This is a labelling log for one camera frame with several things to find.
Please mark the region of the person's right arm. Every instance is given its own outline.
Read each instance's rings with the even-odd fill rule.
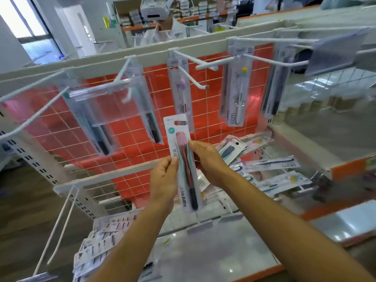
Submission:
[[[230,196],[298,281],[376,281],[339,245],[232,171],[212,145],[198,141],[189,145],[200,158],[197,167]]]

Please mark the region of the vr headset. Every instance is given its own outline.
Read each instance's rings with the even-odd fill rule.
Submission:
[[[174,0],[142,0],[141,14],[146,21],[164,21]]]

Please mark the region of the forearm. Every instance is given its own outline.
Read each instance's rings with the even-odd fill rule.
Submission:
[[[165,206],[148,204],[89,282],[137,281],[167,215]]]
[[[339,245],[242,176],[228,172],[223,182],[226,193],[298,281],[375,281]]]

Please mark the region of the wooden floor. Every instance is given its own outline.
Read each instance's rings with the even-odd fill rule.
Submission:
[[[0,281],[15,282],[30,277],[58,217],[64,199],[58,197],[51,184],[30,166],[0,173]],[[54,250],[64,219],[60,223],[39,273],[57,274],[56,282],[71,282],[73,255],[82,239],[92,229],[92,220],[73,209],[61,246],[51,265],[46,261]],[[349,249],[358,261],[376,276],[376,240]],[[263,281],[294,281],[286,272]]]

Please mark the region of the hand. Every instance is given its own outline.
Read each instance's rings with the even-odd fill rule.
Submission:
[[[195,157],[199,159],[199,162],[196,162],[196,167],[204,173],[211,184],[223,189],[224,176],[232,174],[233,171],[223,161],[219,152],[210,143],[189,141],[188,144],[197,155]]]
[[[150,204],[164,208],[171,213],[174,207],[174,197],[177,193],[176,174],[179,160],[167,156],[158,162],[150,172]]]

